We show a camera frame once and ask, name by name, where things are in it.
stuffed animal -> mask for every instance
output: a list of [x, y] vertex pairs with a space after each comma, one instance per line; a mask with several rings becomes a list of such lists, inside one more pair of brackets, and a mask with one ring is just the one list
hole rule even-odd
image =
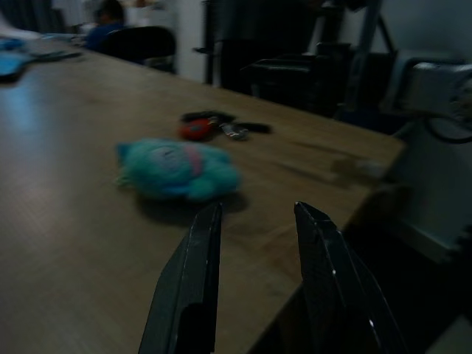
[[117, 145], [117, 153], [119, 184], [129, 184], [147, 198], [207, 201], [234, 192], [241, 181], [229, 154], [209, 145], [143, 139]]

red key fob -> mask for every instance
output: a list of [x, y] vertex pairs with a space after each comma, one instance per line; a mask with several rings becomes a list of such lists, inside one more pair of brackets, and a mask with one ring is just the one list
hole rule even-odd
[[197, 119], [181, 126], [180, 135], [186, 140], [199, 141], [210, 137], [215, 128], [211, 119]]

floor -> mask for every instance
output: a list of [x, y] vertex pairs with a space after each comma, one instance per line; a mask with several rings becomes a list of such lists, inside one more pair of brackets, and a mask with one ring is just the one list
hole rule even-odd
[[[443, 265], [379, 228], [351, 229], [345, 237], [377, 278], [411, 353], [431, 349], [428, 353], [439, 354], [443, 345], [454, 343], [459, 349], [448, 353], [462, 353], [459, 350], [465, 342], [470, 344], [467, 353], [472, 353], [472, 327], [465, 317], [459, 317], [454, 301], [448, 300], [447, 286], [441, 280]], [[450, 326], [445, 344], [436, 343]], [[470, 336], [459, 339], [464, 333]]]

chair backrest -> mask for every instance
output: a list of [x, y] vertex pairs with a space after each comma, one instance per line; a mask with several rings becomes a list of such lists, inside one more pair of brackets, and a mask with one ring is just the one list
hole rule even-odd
[[164, 27], [134, 27], [110, 33], [101, 47], [104, 54], [139, 62], [174, 55], [176, 40]]

blue shirt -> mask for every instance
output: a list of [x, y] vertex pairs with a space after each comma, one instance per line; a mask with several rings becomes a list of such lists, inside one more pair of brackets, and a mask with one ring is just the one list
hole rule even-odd
[[114, 22], [113, 24], [104, 24], [102, 26], [95, 27], [86, 36], [86, 48], [99, 52], [100, 45], [105, 40], [106, 36], [113, 31], [122, 30], [125, 28], [122, 22]]

